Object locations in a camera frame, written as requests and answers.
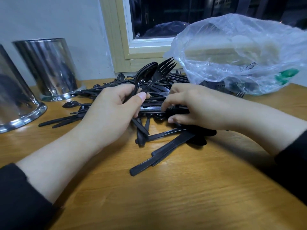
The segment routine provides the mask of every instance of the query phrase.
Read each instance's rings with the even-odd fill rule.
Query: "silver metal cup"
[[[71,93],[84,89],[64,38],[14,41],[41,92],[43,101],[72,98]]]
[[[30,123],[46,110],[0,44],[0,133]]]

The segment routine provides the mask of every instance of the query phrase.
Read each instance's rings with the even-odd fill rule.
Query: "fingernail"
[[[140,92],[140,93],[137,94],[137,96],[139,96],[141,98],[142,102],[144,102],[145,99],[146,99],[146,93],[145,92]]]
[[[167,122],[168,122],[168,123],[174,123],[174,120],[173,120],[172,118],[169,118],[169,119],[167,120]]]

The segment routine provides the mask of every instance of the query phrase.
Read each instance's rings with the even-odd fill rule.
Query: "hand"
[[[245,102],[249,101],[201,85],[173,84],[161,110],[173,104],[186,105],[190,114],[171,116],[168,122],[231,130],[240,121]]]
[[[131,119],[137,117],[146,99],[146,94],[140,92],[123,104],[133,89],[132,84],[105,88],[78,124],[78,130],[84,132],[90,142],[99,143],[100,148],[116,141],[127,129]]]

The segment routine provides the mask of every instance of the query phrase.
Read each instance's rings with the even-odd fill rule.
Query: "white window frame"
[[[134,39],[129,0],[122,0],[126,22],[126,32],[130,54],[166,52],[174,37]]]

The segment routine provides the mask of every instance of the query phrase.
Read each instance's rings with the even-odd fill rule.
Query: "green logo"
[[[298,74],[298,69],[288,69],[278,73],[275,76],[276,81],[278,81],[281,85],[285,85],[289,82],[290,78]]]

